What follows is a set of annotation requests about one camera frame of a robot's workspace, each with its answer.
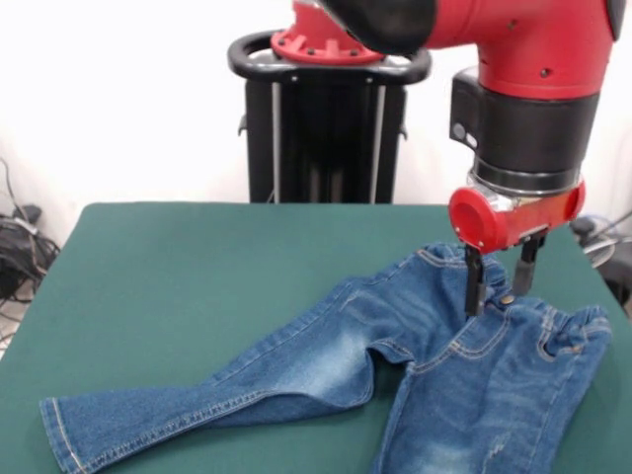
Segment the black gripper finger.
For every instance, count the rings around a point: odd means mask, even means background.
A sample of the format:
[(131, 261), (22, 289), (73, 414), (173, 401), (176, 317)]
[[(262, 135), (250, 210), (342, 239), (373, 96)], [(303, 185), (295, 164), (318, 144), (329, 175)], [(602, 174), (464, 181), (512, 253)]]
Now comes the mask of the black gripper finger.
[(474, 317), (481, 314), (486, 294), (482, 254), (475, 247), (466, 245), (465, 263), (467, 267), (465, 312), (468, 317)]
[(545, 234), (535, 234), (522, 245), (513, 276), (513, 292), (516, 295), (526, 295), (530, 291), (537, 254), (544, 245), (545, 239)]

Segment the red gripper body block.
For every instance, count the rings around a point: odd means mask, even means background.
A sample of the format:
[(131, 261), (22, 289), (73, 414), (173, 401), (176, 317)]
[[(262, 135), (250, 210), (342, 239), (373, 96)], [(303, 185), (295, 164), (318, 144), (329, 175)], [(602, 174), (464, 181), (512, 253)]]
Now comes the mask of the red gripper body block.
[(460, 241), (489, 254), (574, 220), (585, 197), (584, 183), (548, 197), (505, 196), (475, 183), (453, 193), (448, 215)]

